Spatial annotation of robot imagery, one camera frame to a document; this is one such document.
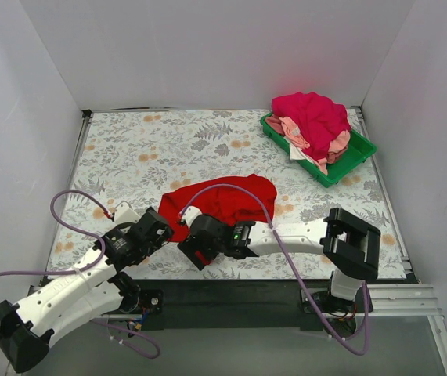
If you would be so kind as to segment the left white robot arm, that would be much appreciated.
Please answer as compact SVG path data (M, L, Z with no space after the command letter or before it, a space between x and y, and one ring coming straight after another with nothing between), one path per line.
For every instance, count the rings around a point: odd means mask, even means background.
M173 235L153 208L130 208L69 270L16 303L0 302L0 349L14 371L39 364L62 337L103 314L143 316L160 312L162 294L142 291L124 271L138 265Z

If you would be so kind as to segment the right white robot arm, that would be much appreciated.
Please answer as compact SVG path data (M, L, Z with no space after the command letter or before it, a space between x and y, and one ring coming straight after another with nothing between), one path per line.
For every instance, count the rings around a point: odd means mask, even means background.
M178 249L199 270L219 255L246 259L287 251L327 257L334 266L328 288L313 295L325 313L353 313L363 283L378 276L381 232L341 208L330 209L324 219L272 228L257 221L228 225L191 206L182 224L189 232Z

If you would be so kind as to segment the red t shirt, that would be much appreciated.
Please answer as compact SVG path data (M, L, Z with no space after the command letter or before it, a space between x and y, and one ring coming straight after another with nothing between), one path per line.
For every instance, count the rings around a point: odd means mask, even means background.
M265 177L226 176L164 194L159 213L170 223L176 223L182 209L197 193L201 195L192 205L228 224L247 220L264 222L266 216L273 217L277 197L275 186Z

